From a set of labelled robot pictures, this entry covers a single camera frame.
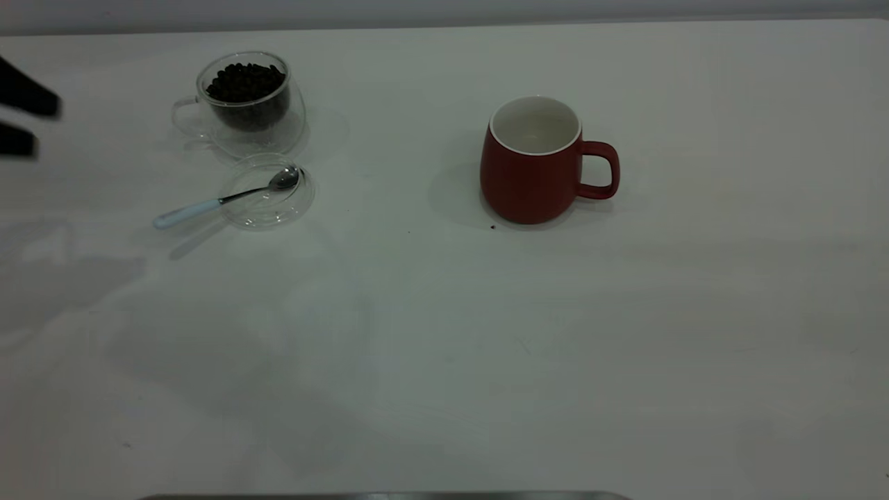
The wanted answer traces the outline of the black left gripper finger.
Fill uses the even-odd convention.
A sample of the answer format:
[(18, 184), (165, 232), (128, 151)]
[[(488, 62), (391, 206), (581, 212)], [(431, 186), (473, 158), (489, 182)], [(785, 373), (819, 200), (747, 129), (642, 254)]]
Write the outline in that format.
[(55, 92), (1, 57), (1, 103), (38, 117), (60, 116), (63, 102)]
[(38, 139), (35, 134), (13, 124), (0, 124), (0, 154), (2, 158), (36, 158)]

